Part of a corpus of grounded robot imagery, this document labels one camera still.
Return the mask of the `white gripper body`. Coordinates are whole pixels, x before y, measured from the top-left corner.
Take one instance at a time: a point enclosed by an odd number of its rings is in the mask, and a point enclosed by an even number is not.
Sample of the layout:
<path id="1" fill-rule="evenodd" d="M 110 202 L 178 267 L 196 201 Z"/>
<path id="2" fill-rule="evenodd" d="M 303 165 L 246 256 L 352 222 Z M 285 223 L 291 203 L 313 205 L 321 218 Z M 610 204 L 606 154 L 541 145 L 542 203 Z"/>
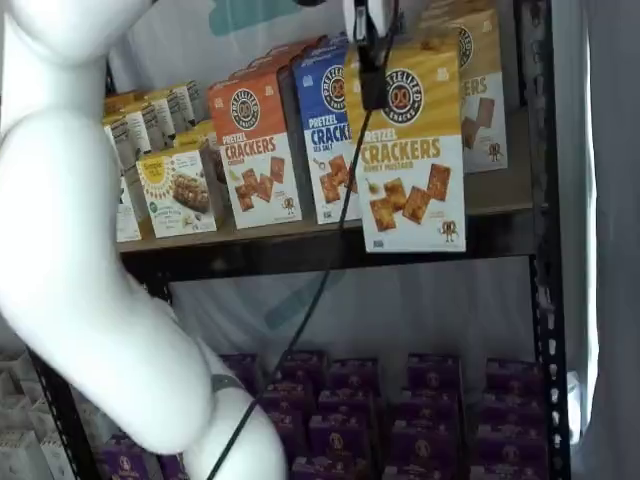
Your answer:
<path id="1" fill-rule="evenodd" d="M 342 9 L 349 41 L 373 48 L 391 32 L 398 2 L 391 0 L 344 0 Z"/>

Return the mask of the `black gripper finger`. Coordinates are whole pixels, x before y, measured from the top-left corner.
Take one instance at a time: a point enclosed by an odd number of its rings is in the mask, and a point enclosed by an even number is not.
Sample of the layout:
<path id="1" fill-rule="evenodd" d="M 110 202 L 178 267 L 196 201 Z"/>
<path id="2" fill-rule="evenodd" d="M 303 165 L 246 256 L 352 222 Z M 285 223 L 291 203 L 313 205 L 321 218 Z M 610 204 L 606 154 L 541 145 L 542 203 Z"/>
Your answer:
<path id="1" fill-rule="evenodd" d="M 357 47 L 359 80 L 362 105 L 366 111 L 384 109 L 387 104 L 386 66 L 389 60 L 388 47 Z"/>

